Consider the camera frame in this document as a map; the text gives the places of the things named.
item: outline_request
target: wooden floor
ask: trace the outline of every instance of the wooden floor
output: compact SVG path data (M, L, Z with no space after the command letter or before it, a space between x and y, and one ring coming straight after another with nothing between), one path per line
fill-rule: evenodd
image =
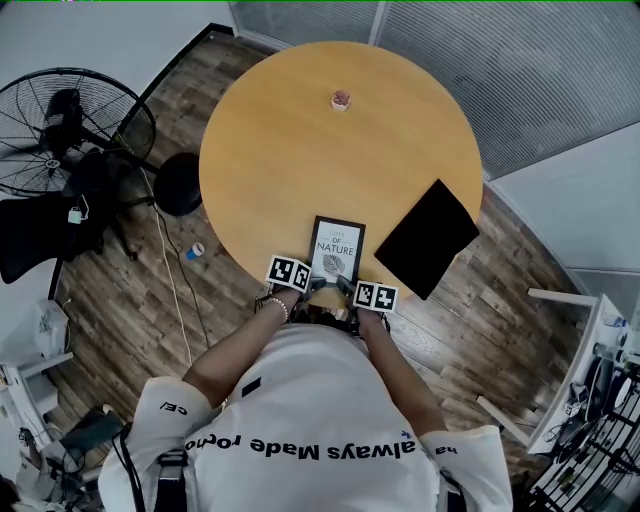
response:
M158 137L150 160L161 164L178 151L197 153L211 112L225 90L265 57L217 33L196 46L148 101ZM132 179L127 193L143 191ZM138 262L129 261L105 235L104 254L85 253L64 265L59 303L71 300L74 360L51 371L60 390L52 419L69 428L93 405L108 402L131 417L145 381L181 376L187 353L162 259L154 211L141 206L122 218ZM185 262L212 342L252 314L262 285L224 250L202 207L180 219L167 216L171 238L185 261L196 241L206 253ZM447 271L427 301L403 301L391 316L392 334L441 401L452 429L490 423L478 394L523 426L535 426L550 404L580 340L584 312L531 299L529 287L573 291L562 270L522 222L486 187L480 236ZM206 349L190 291L168 252L194 358ZM534 474L545 464L526 456L503 434L511 474Z

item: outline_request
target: white t-shirt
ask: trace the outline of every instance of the white t-shirt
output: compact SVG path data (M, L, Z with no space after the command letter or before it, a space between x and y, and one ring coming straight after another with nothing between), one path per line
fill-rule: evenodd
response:
M127 447L148 511L156 459L181 447L189 512L435 511L439 470L461 485L468 510L512 509L497 428L416 439L362 342L324 326L278 331L217 416L192 386L151 379ZM114 453L99 487L107 512L135 510Z

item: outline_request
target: bracelet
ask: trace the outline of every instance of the bracelet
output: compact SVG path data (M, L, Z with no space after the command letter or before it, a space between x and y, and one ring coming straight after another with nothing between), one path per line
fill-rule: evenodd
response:
M282 309L284 311L284 322L282 322L282 324L286 324L289 321L289 310L287 309L287 306L284 305L284 302L282 302L280 299L276 299L275 297L269 297L266 300L265 304L269 304L269 302L274 302L282 306Z

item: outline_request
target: wrist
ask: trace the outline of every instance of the wrist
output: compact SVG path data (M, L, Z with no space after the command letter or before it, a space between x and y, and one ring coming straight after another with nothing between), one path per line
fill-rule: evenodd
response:
M274 293L273 296L274 298L281 300L287 307L289 314L291 314L291 310L300 298L300 292L298 290L294 290L293 288L288 288L286 290L280 290L279 292Z

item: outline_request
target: black strap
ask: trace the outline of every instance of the black strap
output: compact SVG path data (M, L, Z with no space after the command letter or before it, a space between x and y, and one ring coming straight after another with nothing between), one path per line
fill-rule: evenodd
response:
M183 468L187 465L187 452L172 450L158 457L160 477L154 512L186 512L187 490Z
M464 501L462 487L450 476L440 473L449 484L447 493L447 512L467 512L467 503Z

